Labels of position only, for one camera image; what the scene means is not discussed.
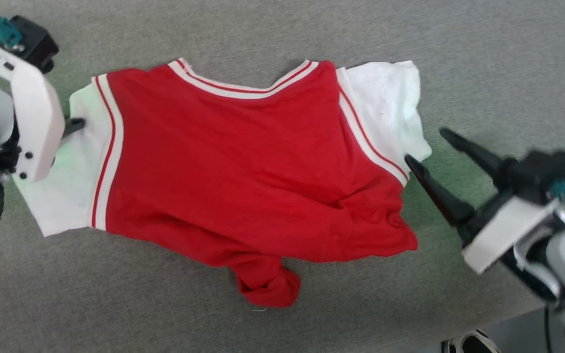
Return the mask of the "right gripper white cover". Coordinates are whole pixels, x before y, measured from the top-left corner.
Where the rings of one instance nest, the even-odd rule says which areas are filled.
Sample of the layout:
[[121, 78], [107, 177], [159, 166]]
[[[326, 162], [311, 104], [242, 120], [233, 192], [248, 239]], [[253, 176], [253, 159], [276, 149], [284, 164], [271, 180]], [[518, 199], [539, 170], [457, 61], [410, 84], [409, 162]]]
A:
[[544, 223], [556, 199], [532, 168], [505, 166], [504, 159], [449, 128], [439, 133], [492, 179], [497, 192], [484, 205], [474, 209], [435, 181], [413, 156], [407, 154], [404, 160], [447, 223], [459, 226], [464, 261], [482, 274]]

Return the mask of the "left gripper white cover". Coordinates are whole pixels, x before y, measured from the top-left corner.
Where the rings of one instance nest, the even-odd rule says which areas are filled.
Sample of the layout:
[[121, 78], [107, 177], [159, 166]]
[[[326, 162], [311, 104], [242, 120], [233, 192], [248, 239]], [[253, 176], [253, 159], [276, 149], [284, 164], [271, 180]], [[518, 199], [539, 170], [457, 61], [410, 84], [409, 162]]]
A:
[[44, 179], [65, 132], [68, 138], [86, 125], [84, 118], [66, 118], [60, 99], [40, 69], [0, 48], [0, 77], [9, 82], [18, 147], [16, 173], [27, 182]]

